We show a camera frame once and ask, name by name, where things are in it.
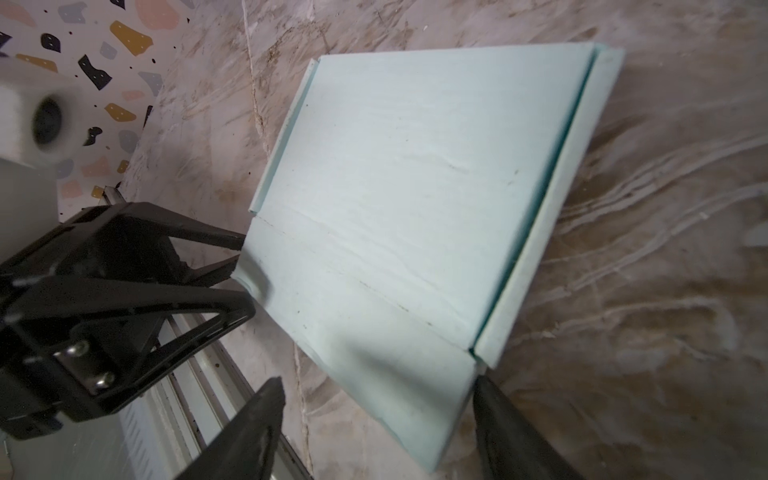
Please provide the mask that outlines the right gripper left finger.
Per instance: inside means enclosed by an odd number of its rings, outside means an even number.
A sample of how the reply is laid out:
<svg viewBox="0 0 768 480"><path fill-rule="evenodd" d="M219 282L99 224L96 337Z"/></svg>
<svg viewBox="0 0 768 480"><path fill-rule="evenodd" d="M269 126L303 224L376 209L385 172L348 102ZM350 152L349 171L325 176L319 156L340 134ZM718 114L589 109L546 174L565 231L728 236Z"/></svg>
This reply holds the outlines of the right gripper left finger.
<svg viewBox="0 0 768 480"><path fill-rule="evenodd" d="M180 479L269 479L283 422L282 379L268 379Z"/></svg>

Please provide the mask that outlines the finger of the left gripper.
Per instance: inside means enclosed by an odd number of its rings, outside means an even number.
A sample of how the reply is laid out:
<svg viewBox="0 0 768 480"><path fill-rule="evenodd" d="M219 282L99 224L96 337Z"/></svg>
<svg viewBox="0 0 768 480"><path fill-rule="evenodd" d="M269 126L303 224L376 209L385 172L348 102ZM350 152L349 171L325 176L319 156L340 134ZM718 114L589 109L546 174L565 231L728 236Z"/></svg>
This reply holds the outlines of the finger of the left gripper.
<svg viewBox="0 0 768 480"><path fill-rule="evenodd" d="M239 257L191 268L171 240L238 252L242 233L222 229L147 202L87 208L1 264L3 288L26 288L50 276L182 286L214 286Z"/></svg>
<svg viewBox="0 0 768 480"><path fill-rule="evenodd" d="M255 313L244 292L49 277L1 298L1 420L82 422L135 400Z"/></svg>

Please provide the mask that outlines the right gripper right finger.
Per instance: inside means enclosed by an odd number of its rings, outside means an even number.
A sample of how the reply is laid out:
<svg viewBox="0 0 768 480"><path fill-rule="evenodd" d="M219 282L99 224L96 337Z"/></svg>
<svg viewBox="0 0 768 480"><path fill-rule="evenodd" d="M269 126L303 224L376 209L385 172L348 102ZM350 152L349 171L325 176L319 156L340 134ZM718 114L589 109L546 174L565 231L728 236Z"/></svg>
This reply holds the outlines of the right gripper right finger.
<svg viewBox="0 0 768 480"><path fill-rule="evenodd" d="M485 479L580 479L487 376L475 381L476 445Z"/></svg>

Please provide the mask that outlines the mint box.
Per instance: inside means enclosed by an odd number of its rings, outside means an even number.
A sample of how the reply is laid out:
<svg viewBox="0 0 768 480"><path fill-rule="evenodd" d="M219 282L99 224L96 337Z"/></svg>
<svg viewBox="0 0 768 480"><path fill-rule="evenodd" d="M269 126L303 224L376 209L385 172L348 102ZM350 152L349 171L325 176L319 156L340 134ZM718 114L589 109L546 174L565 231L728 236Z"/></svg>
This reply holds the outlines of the mint box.
<svg viewBox="0 0 768 480"><path fill-rule="evenodd" d="M503 355L623 61L586 42L307 66L233 278L426 471Z"/></svg>

